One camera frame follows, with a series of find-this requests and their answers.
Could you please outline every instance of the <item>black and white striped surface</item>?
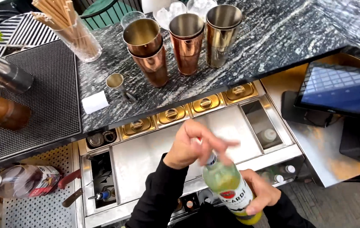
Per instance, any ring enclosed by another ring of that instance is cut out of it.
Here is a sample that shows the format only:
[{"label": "black and white striped surface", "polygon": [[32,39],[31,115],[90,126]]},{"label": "black and white striped surface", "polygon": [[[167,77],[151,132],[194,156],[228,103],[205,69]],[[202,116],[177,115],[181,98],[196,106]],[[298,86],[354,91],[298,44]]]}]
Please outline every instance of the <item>black and white striped surface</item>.
[{"label": "black and white striped surface", "polygon": [[24,13],[0,24],[3,41],[0,42],[0,56],[10,53],[7,48],[24,50],[59,39],[46,25],[35,20],[30,13]]}]

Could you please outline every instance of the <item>jigger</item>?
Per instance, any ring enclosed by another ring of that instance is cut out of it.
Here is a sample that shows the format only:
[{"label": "jigger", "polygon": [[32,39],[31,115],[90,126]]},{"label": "jigger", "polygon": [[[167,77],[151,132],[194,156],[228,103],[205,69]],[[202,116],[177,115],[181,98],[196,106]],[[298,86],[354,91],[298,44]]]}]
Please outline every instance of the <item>jigger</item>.
[{"label": "jigger", "polygon": [[108,87],[120,91],[124,100],[127,100],[129,103],[134,103],[136,101],[135,97],[125,89],[123,83],[124,77],[120,73],[113,73],[106,79],[106,85]]}]

